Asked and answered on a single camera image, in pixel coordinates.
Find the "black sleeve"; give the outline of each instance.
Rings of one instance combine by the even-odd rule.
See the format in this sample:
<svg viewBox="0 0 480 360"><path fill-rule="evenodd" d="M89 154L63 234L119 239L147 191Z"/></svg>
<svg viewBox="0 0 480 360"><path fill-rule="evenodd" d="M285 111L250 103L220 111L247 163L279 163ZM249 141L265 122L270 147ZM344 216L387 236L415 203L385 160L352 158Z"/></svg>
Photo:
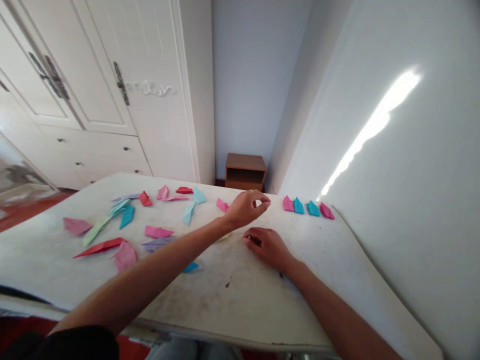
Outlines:
<svg viewBox="0 0 480 360"><path fill-rule="evenodd" d="M118 360L119 345L106 327L81 326L47 336L27 359Z"/></svg>

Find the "hand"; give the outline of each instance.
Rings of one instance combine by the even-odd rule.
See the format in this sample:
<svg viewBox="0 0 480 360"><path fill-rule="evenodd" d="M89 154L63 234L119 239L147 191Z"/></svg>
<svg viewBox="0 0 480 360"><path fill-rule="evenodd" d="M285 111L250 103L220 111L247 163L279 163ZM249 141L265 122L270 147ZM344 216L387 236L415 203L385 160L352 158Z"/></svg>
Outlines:
<svg viewBox="0 0 480 360"><path fill-rule="evenodd" d="M285 246L280 235L272 229L252 227L243 234L242 240L260 260L287 276L289 270L298 262Z"/></svg>
<svg viewBox="0 0 480 360"><path fill-rule="evenodd" d="M262 202L259 207L257 207L256 200ZM238 229L250 224L266 212L270 204L270 199L262 192L258 190L244 191L233 200L225 217L234 229Z"/></svg>

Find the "white wardrobe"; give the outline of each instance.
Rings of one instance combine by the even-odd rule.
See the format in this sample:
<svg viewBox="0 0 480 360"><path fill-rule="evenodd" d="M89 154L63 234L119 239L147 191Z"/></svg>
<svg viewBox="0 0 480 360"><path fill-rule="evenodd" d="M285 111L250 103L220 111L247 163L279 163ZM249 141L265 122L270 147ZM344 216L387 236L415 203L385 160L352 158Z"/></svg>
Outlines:
<svg viewBox="0 0 480 360"><path fill-rule="evenodd" d="M0 131L54 185L215 181L210 0L3 0Z"/></svg>

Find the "person's left hand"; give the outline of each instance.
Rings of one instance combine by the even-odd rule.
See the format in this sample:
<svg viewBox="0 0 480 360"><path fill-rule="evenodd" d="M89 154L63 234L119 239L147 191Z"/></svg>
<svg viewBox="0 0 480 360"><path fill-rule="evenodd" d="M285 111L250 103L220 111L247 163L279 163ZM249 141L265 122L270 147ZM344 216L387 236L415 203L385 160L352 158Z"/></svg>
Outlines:
<svg viewBox="0 0 480 360"><path fill-rule="evenodd" d="M257 207L256 200L262 202L259 207ZM225 218L235 229L238 229L250 224L266 212L270 204L270 199L264 193L258 190L244 191L233 200Z"/></svg>

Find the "wooden nightstand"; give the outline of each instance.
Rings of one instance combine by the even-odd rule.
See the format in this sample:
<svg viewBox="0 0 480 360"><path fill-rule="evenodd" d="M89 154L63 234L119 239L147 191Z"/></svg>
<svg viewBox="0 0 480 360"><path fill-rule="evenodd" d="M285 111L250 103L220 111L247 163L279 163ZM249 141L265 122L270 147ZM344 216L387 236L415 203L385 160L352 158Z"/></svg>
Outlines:
<svg viewBox="0 0 480 360"><path fill-rule="evenodd" d="M225 170L226 188L262 191L267 167L261 156L229 153Z"/></svg>

